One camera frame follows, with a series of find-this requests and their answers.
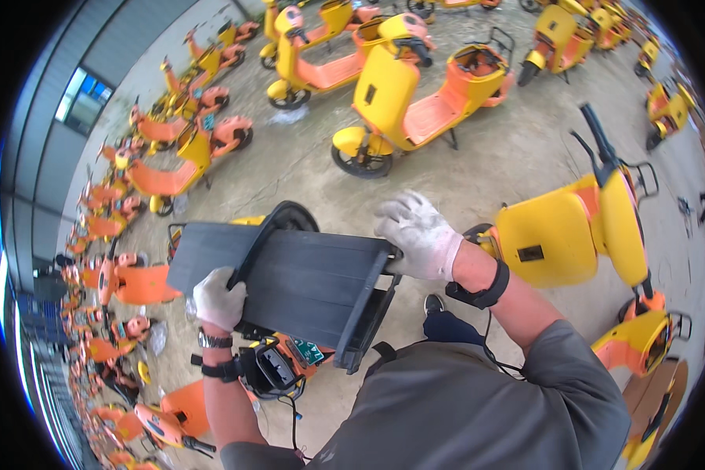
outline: kickstand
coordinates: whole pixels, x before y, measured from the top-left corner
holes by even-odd
[[[448,139],[446,136],[442,136],[441,138],[445,140],[453,150],[459,150],[459,148],[457,147],[457,136],[454,133],[453,127],[449,129],[449,135],[451,139]]]

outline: metal watch band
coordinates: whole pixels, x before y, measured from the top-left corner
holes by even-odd
[[[198,329],[198,345],[201,347],[218,347],[226,349],[232,347],[232,336],[227,336],[226,338],[218,338],[216,336],[209,336],[204,333],[203,328]]]
[[[469,292],[464,287],[452,281],[444,288],[444,293],[451,298],[455,298],[470,306],[479,309],[495,306],[498,299],[504,294],[509,283],[509,266],[501,259],[496,260],[496,275],[491,283],[491,287],[481,290],[475,294]]]

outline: wrist strap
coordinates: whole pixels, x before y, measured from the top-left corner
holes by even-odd
[[[479,309],[495,306],[498,299],[504,294],[509,283],[509,266],[504,261],[496,260],[496,275],[488,289],[480,290],[475,294],[469,292],[464,287],[456,282],[450,282],[444,288],[444,293],[451,298],[455,298],[470,306],[478,307]]]
[[[220,379],[224,383],[235,382],[243,373],[237,358],[227,362],[221,362],[216,366],[204,365],[204,358],[197,354],[191,354],[191,364],[199,365],[201,373],[206,377]]]

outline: work glove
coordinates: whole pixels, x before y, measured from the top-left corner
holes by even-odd
[[[374,233],[402,250],[390,272],[452,281],[452,264],[463,238],[423,195],[406,190],[376,208]]]
[[[228,333],[243,316],[246,301],[246,283],[239,282],[228,290],[227,282],[235,269],[217,268],[193,288],[196,316],[204,322],[217,325]]]

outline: gray shirt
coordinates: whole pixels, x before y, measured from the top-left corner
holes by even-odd
[[[627,408],[569,322],[538,336],[522,372],[527,381],[497,371],[473,344],[405,347],[364,381],[349,418],[305,468],[612,468]],[[227,470],[304,467],[291,449],[247,442],[221,457]]]

